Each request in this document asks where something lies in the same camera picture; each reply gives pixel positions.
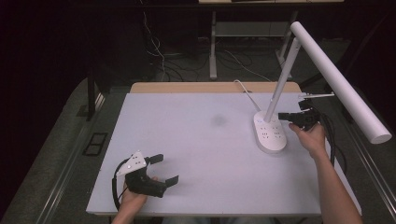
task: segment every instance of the power strip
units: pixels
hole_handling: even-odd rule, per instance
[[[288,142],[285,132],[277,115],[274,114],[269,122],[265,122],[265,114],[266,111],[259,111],[253,118],[257,145],[266,153],[279,153]]]

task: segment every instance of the desk lamp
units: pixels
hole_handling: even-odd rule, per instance
[[[278,153],[286,146],[286,135],[278,116],[274,114],[274,110],[301,46],[303,46],[315,66],[332,87],[335,95],[338,96],[341,103],[356,121],[370,143],[381,144],[387,142],[392,137],[390,132],[350,86],[305,28],[296,21],[291,25],[290,29],[295,37],[269,107],[267,111],[260,111],[255,114],[253,119],[259,148],[267,153]]]

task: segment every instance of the power outlet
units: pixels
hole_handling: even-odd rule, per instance
[[[253,118],[257,145],[266,153],[279,153],[287,144],[285,132],[277,115],[274,114],[269,122],[265,122],[265,114],[266,111],[260,111]]]

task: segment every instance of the dark background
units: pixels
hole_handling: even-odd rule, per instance
[[[340,7],[302,8],[298,21],[315,31],[315,39],[351,40],[337,65],[396,130],[393,5],[393,1],[346,0]],[[220,13],[226,20],[255,20],[260,15],[239,9]],[[272,10],[266,15],[269,20],[280,19]],[[192,57],[196,37],[210,33],[210,10],[157,11],[148,12],[148,16],[153,32],[165,46]],[[141,21],[142,13],[135,10],[80,10],[67,1],[0,2],[1,102],[5,103],[1,117],[5,144],[0,159],[0,218],[68,96],[90,68],[100,91],[151,79],[152,61],[145,51],[147,34],[142,35]],[[147,75],[136,77],[134,71]]]

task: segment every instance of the table surface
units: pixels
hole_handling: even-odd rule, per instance
[[[268,106],[275,83],[244,85],[259,105]],[[283,121],[288,138],[284,152],[260,151],[252,122],[257,110],[242,91],[235,82],[134,84],[87,212],[116,214],[111,178],[122,160],[141,150],[145,157],[164,155],[163,162],[150,165],[149,176],[164,181],[179,175],[179,183],[161,199],[149,197],[139,216],[318,216],[313,160]],[[298,112],[300,94],[295,83],[287,83],[276,113]],[[361,211],[338,162],[335,169]],[[118,182],[121,192],[123,179]]]

